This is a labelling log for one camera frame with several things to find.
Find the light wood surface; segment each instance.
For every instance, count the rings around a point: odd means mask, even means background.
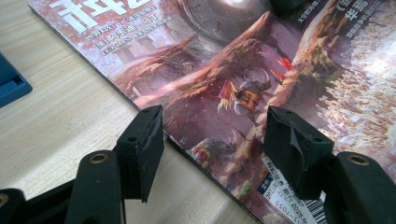
[[[27,199],[73,179],[86,154],[115,146],[136,110],[28,7],[0,1],[0,51],[33,91],[0,108],[0,189]],[[147,204],[128,223],[255,223],[168,143]]]

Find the black object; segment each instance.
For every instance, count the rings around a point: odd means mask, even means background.
[[[148,200],[163,154],[163,109],[140,111],[117,145],[85,156],[76,179],[25,201],[0,189],[0,223],[125,223],[124,199]]]
[[[269,107],[264,151],[298,198],[315,200],[323,190],[329,224],[396,223],[396,186],[384,170],[359,153],[335,157],[332,146],[292,111]]]
[[[277,16],[293,11],[306,0],[270,0]]]
[[[0,107],[32,91],[32,86],[0,52]]]

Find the magazine cover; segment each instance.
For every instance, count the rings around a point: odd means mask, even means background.
[[[325,223],[263,152],[268,105],[377,160],[396,181],[396,2],[29,0],[50,28],[263,223]]]

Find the blue plastic object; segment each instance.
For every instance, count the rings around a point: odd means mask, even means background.
[[[0,52],[0,108],[32,91],[32,86]]]

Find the illustrated warrior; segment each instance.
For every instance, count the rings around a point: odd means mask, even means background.
[[[225,107],[227,110],[230,109],[233,102],[233,110],[237,115],[248,118],[253,123],[256,123],[255,116],[260,114],[267,105],[264,95],[272,96],[271,93],[266,92],[271,87],[272,84],[268,75],[264,82],[247,80],[238,89],[230,80],[227,80],[219,94],[221,101],[218,105],[218,112],[222,107]]]

